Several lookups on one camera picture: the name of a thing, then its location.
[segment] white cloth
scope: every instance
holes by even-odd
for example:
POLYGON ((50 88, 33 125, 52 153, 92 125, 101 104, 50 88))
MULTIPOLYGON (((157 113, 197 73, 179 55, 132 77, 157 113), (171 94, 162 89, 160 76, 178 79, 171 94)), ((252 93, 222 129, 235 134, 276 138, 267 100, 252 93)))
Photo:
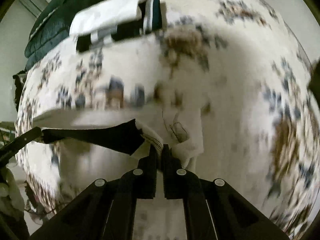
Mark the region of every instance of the white cloth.
POLYGON ((78 12, 70 26, 70 35, 85 35, 142 18, 138 4, 145 0, 106 0, 78 12))

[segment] pillow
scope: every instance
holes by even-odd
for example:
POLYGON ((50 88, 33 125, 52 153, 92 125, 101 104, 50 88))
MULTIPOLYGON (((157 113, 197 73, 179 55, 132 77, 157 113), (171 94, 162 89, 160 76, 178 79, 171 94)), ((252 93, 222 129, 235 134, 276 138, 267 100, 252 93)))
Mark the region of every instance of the pillow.
MULTIPOLYGON (((25 68, 25 70, 29 70, 36 62, 41 60, 60 41, 66 38, 65 35, 58 36, 58 34, 65 30, 69 32, 72 20, 76 13, 101 1, 103 0, 63 0, 63 3, 60 4, 58 7, 51 5, 51 1, 48 6, 50 6, 52 10, 55 8, 56 10, 48 19, 45 20, 42 26, 36 31, 36 33, 30 39, 25 49, 25 56, 29 58, 35 52, 37 53, 34 54, 32 60, 28 61, 28 66, 25 68)), ((32 29, 36 30, 38 26, 39 23, 32 29)))
MULTIPOLYGON (((51 0, 50 3, 47 5, 47 7, 42 11, 42 13, 37 18, 35 24, 33 25, 30 35, 29 35, 29 41, 32 39, 32 37, 36 34, 36 31, 39 30, 39 28, 48 20, 48 18, 51 16, 51 14, 59 7, 61 6, 66 0, 51 0)), ((30 55, 34 52, 31 44, 26 47, 25 49, 25 56, 28 58, 30 55)))

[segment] towel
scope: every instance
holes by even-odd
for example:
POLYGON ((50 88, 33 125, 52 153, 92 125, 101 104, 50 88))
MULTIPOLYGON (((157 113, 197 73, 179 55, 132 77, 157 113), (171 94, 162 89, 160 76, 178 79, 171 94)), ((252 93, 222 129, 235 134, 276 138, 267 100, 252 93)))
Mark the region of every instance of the towel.
POLYGON ((142 18, 138 4, 146 0, 107 0, 78 12, 70 26, 70 35, 85 35, 104 27, 142 18))
POLYGON ((160 0, 146 0, 140 3, 138 8, 142 12, 141 19, 98 29, 90 34, 79 36, 76 50, 85 52, 89 49, 108 45, 114 41, 138 37, 162 28, 160 0))

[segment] bed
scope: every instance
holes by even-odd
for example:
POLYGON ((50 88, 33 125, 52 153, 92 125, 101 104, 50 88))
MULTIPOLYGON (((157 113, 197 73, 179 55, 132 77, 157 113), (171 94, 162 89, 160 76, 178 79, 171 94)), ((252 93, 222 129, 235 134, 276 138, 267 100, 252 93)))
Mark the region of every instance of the bed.
MULTIPOLYGON (((37 62, 22 91, 17 135, 56 111, 64 118, 46 125, 63 128, 74 124, 64 113, 86 112, 96 116, 82 118, 87 125, 107 115, 103 122, 112 126, 119 124, 115 116, 127 121, 133 111, 171 147, 191 141, 188 158, 177 153, 187 169, 225 179, 298 239, 320 182, 320 112, 307 90, 308 57, 263 0, 160 2, 166 5, 162 30, 84 53, 70 36, 37 62), (140 91, 142 103, 132 97, 140 91), (176 122, 177 113, 187 118, 176 122)), ((16 159, 42 205, 54 212, 96 178, 119 178, 137 164, 70 139, 29 143, 16 159)), ((186 239, 181 202, 161 196, 138 202, 134 239, 186 239)))

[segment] floral bedsheet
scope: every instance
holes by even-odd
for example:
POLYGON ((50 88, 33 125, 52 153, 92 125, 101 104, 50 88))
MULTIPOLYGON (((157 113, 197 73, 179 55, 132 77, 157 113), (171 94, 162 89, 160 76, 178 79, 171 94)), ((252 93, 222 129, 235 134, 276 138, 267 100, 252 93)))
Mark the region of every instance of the floral bedsheet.
MULTIPOLYGON (((225 179, 292 239, 299 238, 308 228, 307 218, 320 187, 320 113, 307 91, 311 68, 301 56, 299 42, 281 16, 261 0, 161 2, 167 8, 166 27, 137 38, 136 45, 123 41, 113 48, 77 54, 76 37, 69 37, 35 64, 23 89, 17 135, 32 127, 33 118, 51 109, 108 111, 164 103, 159 86, 148 91, 128 89, 124 81, 106 74, 110 66, 129 69, 137 62, 158 64, 166 69, 164 77, 170 83, 192 79, 184 66, 193 62, 202 73, 188 83, 195 91, 192 100, 196 98, 202 109, 204 152, 197 158, 197 175, 225 179), (115 60, 110 50, 123 57, 115 60), (117 90, 109 91, 111 83, 117 90), (135 95, 143 91, 143 97, 130 97, 132 90, 135 95)), ((185 100, 179 89, 176 84, 169 105, 185 109, 191 99, 185 100)), ((70 176, 62 179, 61 175, 81 158, 83 149, 77 150, 80 153, 71 154, 60 143, 32 142, 17 154, 18 164, 46 208, 59 210, 59 205, 81 191, 70 176)), ((112 163, 115 155, 110 154, 112 163)), ((135 165, 123 157, 119 162, 128 168, 135 165)), ((95 178, 92 169, 97 166, 85 170, 87 179, 95 178)), ((108 164, 103 170, 112 179, 122 172, 108 164)), ((162 235, 153 235, 146 228, 154 223, 145 213, 136 225, 135 239, 186 238, 183 233, 174 234, 172 226, 165 227, 162 235)))

